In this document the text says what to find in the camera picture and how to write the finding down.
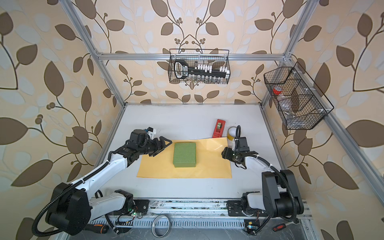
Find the green gift box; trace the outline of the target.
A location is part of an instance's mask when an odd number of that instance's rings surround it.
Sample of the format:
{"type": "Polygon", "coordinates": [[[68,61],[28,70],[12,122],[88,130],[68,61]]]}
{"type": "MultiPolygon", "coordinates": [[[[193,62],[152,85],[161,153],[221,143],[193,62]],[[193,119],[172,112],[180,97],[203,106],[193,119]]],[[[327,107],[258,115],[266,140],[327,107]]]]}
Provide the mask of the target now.
{"type": "Polygon", "coordinates": [[[197,164],[196,143],[175,143],[173,164],[175,168],[194,168],[197,164]]]}

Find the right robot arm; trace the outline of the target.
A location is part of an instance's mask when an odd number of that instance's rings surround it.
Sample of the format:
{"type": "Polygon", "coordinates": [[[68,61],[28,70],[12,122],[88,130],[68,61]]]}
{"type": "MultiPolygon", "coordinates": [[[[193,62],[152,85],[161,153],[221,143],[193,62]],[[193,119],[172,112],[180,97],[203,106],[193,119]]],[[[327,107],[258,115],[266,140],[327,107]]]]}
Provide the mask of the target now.
{"type": "Polygon", "coordinates": [[[235,137],[232,146],[224,148],[222,157],[238,168],[261,173],[261,190],[246,192],[241,198],[244,215],[253,216],[261,210],[270,218],[299,223],[298,215],[304,212],[304,205],[292,171],[278,170],[251,151],[245,137],[235,137]]]}

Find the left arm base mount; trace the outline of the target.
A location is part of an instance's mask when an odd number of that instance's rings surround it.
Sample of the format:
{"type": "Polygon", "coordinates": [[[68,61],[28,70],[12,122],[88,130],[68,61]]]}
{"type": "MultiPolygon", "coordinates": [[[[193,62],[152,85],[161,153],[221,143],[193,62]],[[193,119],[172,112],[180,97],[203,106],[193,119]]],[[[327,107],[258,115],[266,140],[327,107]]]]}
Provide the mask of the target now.
{"type": "Polygon", "coordinates": [[[124,203],[123,208],[113,212],[114,216],[120,216],[122,214],[127,214],[128,216],[132,216],[133,213],[139,215],[146,215],[149,210],[150,200],[146,199],[133,199],[128,200],[127,203],[124,203]]]}

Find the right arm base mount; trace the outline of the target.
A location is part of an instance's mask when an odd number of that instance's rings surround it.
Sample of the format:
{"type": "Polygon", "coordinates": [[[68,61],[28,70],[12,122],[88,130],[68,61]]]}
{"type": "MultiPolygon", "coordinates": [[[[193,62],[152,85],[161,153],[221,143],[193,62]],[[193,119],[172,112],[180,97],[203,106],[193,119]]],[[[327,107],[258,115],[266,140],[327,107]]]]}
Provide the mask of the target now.
{"type": "Polygon", "coordinates": [[[240,200],[229,200],[226,203],[228,215],[230,217],[267,217],[268,214],[260,209],[252,209],[250,207],[244,207],[244,204],[240,200]]]}

